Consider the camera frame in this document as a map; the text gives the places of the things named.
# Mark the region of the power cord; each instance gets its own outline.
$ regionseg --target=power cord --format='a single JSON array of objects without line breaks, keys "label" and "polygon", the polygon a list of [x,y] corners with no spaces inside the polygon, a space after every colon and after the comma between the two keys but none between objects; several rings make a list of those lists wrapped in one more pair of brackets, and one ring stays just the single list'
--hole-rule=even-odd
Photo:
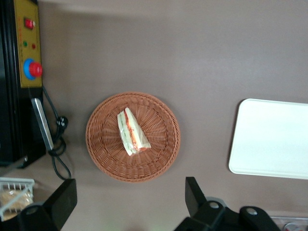
[{"label": "power cord", "polygon": [[[72,178],[72,174],[70,172],[70,170],[68,169],[68,167],[66,166],[66,164],[61,160],[60,156],[63,155],[63,153],[66,151],[66,143],[62,137],[64,130],[67,128],[68,125],[68,119],[65,116],[58,116],[58,112],[56,110],[56,108],[54,107],[45,87],[43,86],[43,92],[46,96],[46,99],[48,101],[48,103],[50,104],[52,111],[54,113],[54,116],[56,118],[56,125],[57,125],[57,131],[56,134],[54,136],[52,136],[52,141],[54,144],[57,144],[57,147],[52,149],[51,151],[48,151],[49,155],[51,156],[51,160],[52,160],[52,166],[53,169],[55,171],[55,173],[57,174],[57,176],[62,179],[62,180],[66,180],[66,179],[70,179]],[[64,167],[64,169],[67,171],[68,173],[68,178],[63,177],[56,166],[55,160],[58,160],[59,163]]]}]

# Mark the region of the red switch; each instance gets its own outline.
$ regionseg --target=red switch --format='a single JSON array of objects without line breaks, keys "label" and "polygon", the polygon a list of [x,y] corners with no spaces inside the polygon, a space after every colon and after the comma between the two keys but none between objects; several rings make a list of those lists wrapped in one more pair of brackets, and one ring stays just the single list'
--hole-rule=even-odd
[{"label": "red switch", "polygon": [[32,62],[29,65],[29,72],[34,77],[40,77],[43,73],[43,68],[42,68],[41,64],[36,63],[36,62]]},{"label": "red switch", "polygon": [[25,27],[27,27],[28,29],[33,29],[35,26],[35,22],[29,18],[25,18]]}]

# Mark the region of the white wire basket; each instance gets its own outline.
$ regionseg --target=white wire basket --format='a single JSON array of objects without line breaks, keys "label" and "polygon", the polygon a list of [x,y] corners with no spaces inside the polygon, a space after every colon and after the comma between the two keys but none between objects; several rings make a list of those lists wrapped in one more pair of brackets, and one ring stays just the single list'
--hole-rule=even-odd
[{"label": "white wire basket", "polygon": [[18,202],[21,201],[25,195],[29,203],[33,202],[34,183],[33,179],[0,177],[0,199],[2,198],[2,193],[12,192],[9,201],[5,203],[0,201],[0,217],[2,221],[5,220],[5,214],[9,213],[14,215],[24,209],[26,205],[22,206],[22,203]]}]

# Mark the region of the wrapped sandwich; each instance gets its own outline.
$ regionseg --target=wrapped sandwich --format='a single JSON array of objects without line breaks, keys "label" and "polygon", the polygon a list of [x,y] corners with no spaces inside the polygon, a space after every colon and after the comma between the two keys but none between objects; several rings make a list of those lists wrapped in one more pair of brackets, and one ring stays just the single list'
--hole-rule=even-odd
[{"label": "wrapped sandwich", "polygon": [[121,139],[128,155],[138,154],[151,148],[148,139],[128,107],[117,115],[117,122]]}]

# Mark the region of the brown wicker basket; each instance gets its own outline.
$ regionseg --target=brown wicker basket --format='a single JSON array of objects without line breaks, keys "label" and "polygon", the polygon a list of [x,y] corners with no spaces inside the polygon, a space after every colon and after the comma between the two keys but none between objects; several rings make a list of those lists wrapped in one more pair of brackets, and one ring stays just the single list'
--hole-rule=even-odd
[{"label": "brown wicker basket", "polygon": [[[117,114],[128,107],[148,138],[151,149],[129,156],[123,146]],[[163,174],[180,148],[180,129],[172,111],[156,97],[124,92],[103,101],[92,113],[86,131],[89,154],[109,176],[126,182],[143,182]]]}]

